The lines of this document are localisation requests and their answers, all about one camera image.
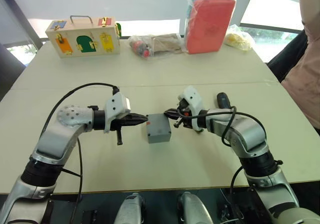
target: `yellow door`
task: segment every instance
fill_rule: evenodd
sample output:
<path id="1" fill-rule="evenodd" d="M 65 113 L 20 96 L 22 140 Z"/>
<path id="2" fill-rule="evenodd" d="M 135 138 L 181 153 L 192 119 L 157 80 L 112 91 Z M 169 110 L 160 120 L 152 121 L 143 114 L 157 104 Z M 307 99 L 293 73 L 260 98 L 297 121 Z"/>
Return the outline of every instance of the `yellow door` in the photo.
<path id="1" fill-rule="evenodd" d="M 100 35 L 100 40 L 101 40 L 103 49 L 105 49 L 107 52 L 113 52 L 114 45 L 112 43 L 111 35 L 108 35 L 106 33 L 102 33 Z"/>

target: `red container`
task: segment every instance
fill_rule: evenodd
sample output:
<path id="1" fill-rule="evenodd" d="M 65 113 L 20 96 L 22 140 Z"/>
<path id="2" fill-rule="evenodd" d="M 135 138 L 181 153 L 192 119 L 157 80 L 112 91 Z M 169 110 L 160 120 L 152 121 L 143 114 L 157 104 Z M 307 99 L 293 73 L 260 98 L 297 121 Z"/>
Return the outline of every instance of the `red container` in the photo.
<path id="1" fill-rule="evenodd" d="M 219 51 L 235 5 L 235 0 L 193 2 L 186 29 L 186 48 L 190 54 Z"/>

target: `person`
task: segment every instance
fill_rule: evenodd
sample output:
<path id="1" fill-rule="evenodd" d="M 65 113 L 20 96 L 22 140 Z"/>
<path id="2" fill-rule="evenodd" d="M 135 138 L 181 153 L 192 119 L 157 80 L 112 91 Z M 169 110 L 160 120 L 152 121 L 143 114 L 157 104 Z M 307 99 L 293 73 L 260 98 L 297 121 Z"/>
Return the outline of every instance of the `person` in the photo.
<path id="1" fill-rule="evenodd" d="M 281 82 L 320 135 L 320 0 L 300 0 L 307 48 Z"/>

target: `green door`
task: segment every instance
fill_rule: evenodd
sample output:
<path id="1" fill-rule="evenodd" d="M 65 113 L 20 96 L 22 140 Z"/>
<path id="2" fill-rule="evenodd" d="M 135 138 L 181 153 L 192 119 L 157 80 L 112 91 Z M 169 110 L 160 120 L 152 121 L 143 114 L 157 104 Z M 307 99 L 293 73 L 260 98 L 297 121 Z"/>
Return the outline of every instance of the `green door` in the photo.
<path id="1" fill-rule="evenodd" d="M 82 53 L 92 53 L 96 51 L 94 45 L 92 45 L 92 39 L 86 35 L 80 35 L 76 38 L 76 43 L 78 44 L 78 49 Z"/>

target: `metal handle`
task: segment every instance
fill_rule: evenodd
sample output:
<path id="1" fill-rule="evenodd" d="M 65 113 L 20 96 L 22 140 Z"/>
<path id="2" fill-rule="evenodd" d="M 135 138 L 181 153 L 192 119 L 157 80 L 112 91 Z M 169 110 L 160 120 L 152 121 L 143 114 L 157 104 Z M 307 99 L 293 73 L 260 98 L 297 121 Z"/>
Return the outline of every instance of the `metal handle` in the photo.
<path id="1" fill-rule="evenodd" d="M 72 20 L 72 18 L 89 18 L 90 22 L 93 24 L 94 22 L 92 21 L 91 17 L 88 15 L 71 15 L 70 16 L 70 20 L 72 22 L 72 24 L 74 24 L 74 20 Z"/>

